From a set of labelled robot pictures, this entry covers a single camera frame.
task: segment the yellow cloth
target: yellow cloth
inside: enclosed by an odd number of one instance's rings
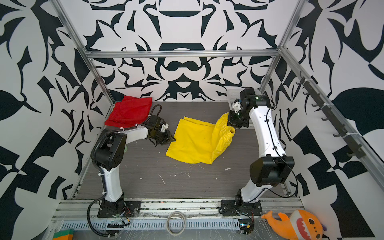
[[[167,156],[186,163],[212,164],[232,142],[235,128],[227,126],[228,113],[216,124],[184,117],[175,132]]]

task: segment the orange plush toy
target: orange plush toy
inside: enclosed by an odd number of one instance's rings
[[[291,217],[279,212],[281,221],[272,216],[272,211],[264,214],[268,224],[281,237],[289,240],[319,240],[323,237],[323,226],[315,215],[304,210],[295,210]]]

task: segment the aluminum rail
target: aluminum rail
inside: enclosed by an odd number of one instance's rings
[[[67,13],[64,10],[63,5],[59,0],[49,0],[51,3],[53,9],[57,13],[57,16],[61,23],[63,24],[64,28],[67,30],[71,40],[75,44],[77,50],[80,53],[80,56],[84,60],[85,64],[93,74],[96,82],[101,88],[101,91],[104,93],[104,96],[108,99],[111,105],[115,104],[115,101],[111,95],[111,92],[108,90],[107,86],[105,85],[104,80],[101,78],[99,72],[96,69],[96,66],[93,64],[93,62],[86,56],[85,51],[84,51],[84,45],[80,40],[79,35],[77,34],[73,24],[71,23],[71,20],[69,19]]]
[[[86,51],[87,58],[277,56],[277,50]]]

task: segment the patterned wallpaper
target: patterned wallpaper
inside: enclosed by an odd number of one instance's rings
[[[271,57],[109,58],[96,67],[116,101],[226,100],[230,88],[259,87]]]
[[[0,3],[1,239],[40,234],[110,108],[47,0]]]
[[[276,49],[297,0],[66,0],[91,51]],[[270,57],[96,59],[114,99],[226,100],[259,87]]]
[[[341,113],[383,158],[383,1],[310,0],[288,49]],[[280,60],[267,93],[275,127],[295,158],[290,185],[327,227],[323,239],[381,239],[384,193]]]
[[[89,50],[276,49],[297,0],[65,0]]]

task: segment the red cloth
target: red cloth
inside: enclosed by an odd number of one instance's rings
[[[125,96],[121,103],[116,103],[105,125],[113,127],[133,127],[144,122],[152,106],[152,98]]]

